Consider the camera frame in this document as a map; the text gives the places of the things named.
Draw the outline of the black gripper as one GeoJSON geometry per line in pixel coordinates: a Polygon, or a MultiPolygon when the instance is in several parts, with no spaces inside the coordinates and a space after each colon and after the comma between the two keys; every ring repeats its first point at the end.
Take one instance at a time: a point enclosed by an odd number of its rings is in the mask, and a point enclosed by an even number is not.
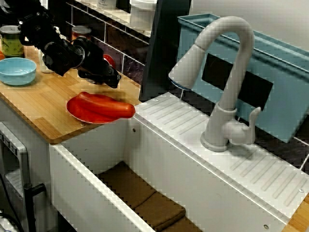
{"type": "Polygon", "coordinates": [[[80,78],[92,84],[107,84],[111,88],[118,88],[121,76],[103,58],[103,50],[87,38],[73,40],[74,46],[80,46],[85,51],[85,58],[78,67],[80,78]]]}

